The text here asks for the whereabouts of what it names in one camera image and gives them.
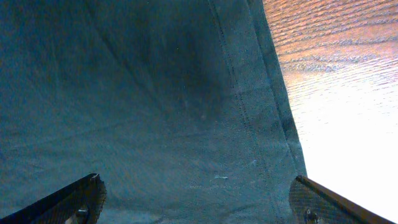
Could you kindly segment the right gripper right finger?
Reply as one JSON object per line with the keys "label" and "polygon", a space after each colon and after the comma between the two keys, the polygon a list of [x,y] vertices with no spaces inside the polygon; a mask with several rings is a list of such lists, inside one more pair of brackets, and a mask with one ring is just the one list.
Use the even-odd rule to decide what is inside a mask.
{"label": "right gripper right finger", "polygon": [[290,185],[289,205],[298,224],[394,224],[303,175]]}

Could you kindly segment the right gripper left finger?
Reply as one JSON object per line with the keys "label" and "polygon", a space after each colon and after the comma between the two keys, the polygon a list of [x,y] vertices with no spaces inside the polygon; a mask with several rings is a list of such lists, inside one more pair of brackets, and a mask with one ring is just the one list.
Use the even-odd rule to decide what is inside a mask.
{"label": "right gripper left finger", "polygon": [[1,218],[1,224],[97,224],[105,200],[105,184],[99,174],[92,173]]}

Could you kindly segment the black t-shirt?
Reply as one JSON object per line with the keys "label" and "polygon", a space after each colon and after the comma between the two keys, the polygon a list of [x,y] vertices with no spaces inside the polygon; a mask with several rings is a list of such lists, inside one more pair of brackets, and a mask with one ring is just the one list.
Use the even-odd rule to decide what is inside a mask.
{"label": "black t-shirt", "polygon": [[262,1],[1,2],[1,215],[87,174],[101,223],[293,223]]}

